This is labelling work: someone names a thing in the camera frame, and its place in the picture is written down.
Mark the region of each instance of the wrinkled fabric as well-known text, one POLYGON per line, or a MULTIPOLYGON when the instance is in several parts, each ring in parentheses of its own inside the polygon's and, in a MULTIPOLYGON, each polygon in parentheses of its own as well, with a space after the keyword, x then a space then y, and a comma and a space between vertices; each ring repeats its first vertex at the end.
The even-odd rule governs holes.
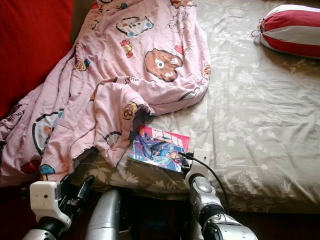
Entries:
MULTIPOLYGON (((320 213, 320 61, 268 49, 251 37, 257 22, 282 4, 320 8, 314 0, 195 0, 208 36, 211 81, 203 100, 153 117, 146 126, 190 136, 206 149, 235 211, 320 213)), ((92 152, 72 175, 93 188, 187 200, 183 174, 130 161, 116 168, 92 152)), ((218 182, 209 175, 221 200, 218 182)))
POLYGON ((157 116, 199 102, 211 71, 196 18, 190 0, 94 3, 90 24, 41 89, 26 96, 30 105, 13 129, 1 121, 1 186, 32 180, 38 168, 41 179, 60 180, 92 147, 115 167, 135 114, 157 116))

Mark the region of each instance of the pillow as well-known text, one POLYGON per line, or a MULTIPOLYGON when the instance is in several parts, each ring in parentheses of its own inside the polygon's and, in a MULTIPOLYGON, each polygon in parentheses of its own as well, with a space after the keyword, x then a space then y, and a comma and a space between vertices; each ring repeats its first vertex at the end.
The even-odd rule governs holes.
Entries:
POLYGON ((71 49, 73 0, 0 0, 0 118, 71 49))
POLYGON ((285 4, 271 10, 259 25, 267 48, 320 59, 320 9, 285 4))

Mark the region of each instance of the anime character illustration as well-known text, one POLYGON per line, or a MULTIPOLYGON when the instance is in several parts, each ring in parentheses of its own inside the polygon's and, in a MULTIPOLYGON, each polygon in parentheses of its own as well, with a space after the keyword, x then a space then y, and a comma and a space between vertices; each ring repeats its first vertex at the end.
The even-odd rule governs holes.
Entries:
POLYGON ((178 77, 176 68, 182 67, 184 63, 179 56, 154 48, 145 54, 144 64, 149 73, 170 83, 178 77))
POLYGON ((147 19, 147 16, 142 18, 133 16, 122 19, 122 21, 117 23, 115 27, 126 36, 133 37, 152 29, 154 24, 147 19))
POLYGON ((185 159, 178 153, 179 150, 175 149, 173 140, 165 136, 151 138, 147 132, 144 133, 144 137, 138 132, 135 140, 139 141, 142 146, 143 162, 177 172, 181 171, 181 166, 185 159))
POLYGON ((178 9, 179 7, 195 7, 197 6, 192 0, 170 0, 171 4, 178 9))
POLYGON ((132 46, 130 45, 130 41, 123 40, 122 42, 120 42, 120 45, 128 59, 134 55, 132 52, 132 46))
POLYGON ((54 111, 50 114, 43 114, 41 117, 38 117, 32 125, 33 142, 40 156, 43 156, 51 132, 62 116, 63 110, 64 109, 61 108, 59 112, 54 111))

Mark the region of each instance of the cartoon bear print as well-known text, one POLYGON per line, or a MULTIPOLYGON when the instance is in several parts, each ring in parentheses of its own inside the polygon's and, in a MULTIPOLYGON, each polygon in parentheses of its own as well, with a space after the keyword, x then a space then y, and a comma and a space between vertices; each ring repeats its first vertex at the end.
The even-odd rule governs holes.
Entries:
POLYGON ((195 7, 197 6, 192 0, 170 0, 171 4, 178 9, 179 7, 195 7))
POLYGON ((130 101, 124 109, 124 113, 123 113, 123 119, 125 120, 130 120, 132 118, 132 115, 137 111, 138 109, 138 105, 133 102, 130 101))
POLYGON ((128 7, 128 5, 125 2, 123 2, 123 3, 115 6, 114 8, 115 9, 126 9, 127 7, 128 7))
POLYGON ((211 66, 210 65, 204 66, 204 74, 206 74, 208 76, 211 75, 211 66))
POLYGON ((90 61, 88 59, 82 61, 80 58, 78 58, 73 68, 78 69, 79 71, 85 71, 87 70, 87 67, 89 67, 89 64, 90 61))
POLYGON ((175 69, 182 67, 184 63, 179 56, 154 48, 146 53, 144 64, 149 73, 170 83, 178 77, 175 69))
POLYGON ((124 33, 128 37, 137 36, 154 27, 154 24, 145 17, 129 17, 122 19, 121 22, 116 24, 116 29, 124 33))

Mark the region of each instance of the dark floor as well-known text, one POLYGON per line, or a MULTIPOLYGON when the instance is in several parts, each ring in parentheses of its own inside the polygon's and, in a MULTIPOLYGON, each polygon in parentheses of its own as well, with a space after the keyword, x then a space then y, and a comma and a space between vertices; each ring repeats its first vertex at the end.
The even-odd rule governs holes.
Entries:
MULTIPOLYGON (((101 193, 92 191, 80 217, 61 236, 61 240, 81 240, 101 193)), ((18 196, 0 192, 0 239, 20 240, 36 225, 30 203, 18 196)), ((188 219, 185 202, 126 196, 131 206, 133 240, 179 240, 188 219)), ((231 212, 236 220, 251 228, 259 240, 320 240, 320 215, 231 212)))

